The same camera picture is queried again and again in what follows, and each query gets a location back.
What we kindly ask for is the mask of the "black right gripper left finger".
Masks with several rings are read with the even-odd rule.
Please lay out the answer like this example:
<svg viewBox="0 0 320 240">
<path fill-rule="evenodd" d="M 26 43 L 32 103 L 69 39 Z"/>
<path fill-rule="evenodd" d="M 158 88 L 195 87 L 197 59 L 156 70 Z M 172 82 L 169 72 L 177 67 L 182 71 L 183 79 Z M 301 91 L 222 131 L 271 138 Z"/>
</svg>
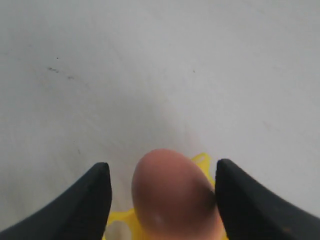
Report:
<svg viewBox="0 0 320 240">
<path fill-rule="evenodd" d="M 44 208 L 1 231 L 0 238 L 101 240 L 111 203 L 110 168 L 106 162 L 99 162 Z"/>
</svg>

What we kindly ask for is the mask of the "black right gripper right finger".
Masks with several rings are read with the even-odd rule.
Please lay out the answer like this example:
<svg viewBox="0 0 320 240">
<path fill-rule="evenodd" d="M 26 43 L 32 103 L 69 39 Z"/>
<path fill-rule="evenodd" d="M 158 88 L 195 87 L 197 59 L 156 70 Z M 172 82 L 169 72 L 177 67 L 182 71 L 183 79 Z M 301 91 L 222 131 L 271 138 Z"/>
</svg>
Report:
<svg viewBox="0 0 320 240">
<path fill-rule="evenodd" d="M 216 164 L 215 195 L 230 240 L 318 240 L 320 219 L 282 199 L 229 159 Z"/>
</svg>

